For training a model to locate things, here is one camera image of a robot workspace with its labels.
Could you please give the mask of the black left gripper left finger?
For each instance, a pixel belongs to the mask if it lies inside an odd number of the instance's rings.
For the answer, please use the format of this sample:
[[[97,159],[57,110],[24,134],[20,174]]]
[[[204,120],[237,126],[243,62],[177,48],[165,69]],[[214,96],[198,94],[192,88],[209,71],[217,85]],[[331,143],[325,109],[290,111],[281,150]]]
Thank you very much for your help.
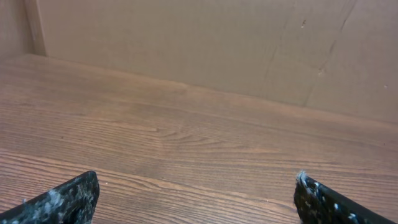
[[[100,185],[89,170],[1,213],[1,224],[86,224],[93,221]]]

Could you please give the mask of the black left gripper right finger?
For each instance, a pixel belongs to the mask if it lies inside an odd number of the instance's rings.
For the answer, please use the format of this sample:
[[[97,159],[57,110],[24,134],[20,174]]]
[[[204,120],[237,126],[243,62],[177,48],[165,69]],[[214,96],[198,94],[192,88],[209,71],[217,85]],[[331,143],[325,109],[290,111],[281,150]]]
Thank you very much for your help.
[[[300,171],[294,204],[303,224],[394,224]]]

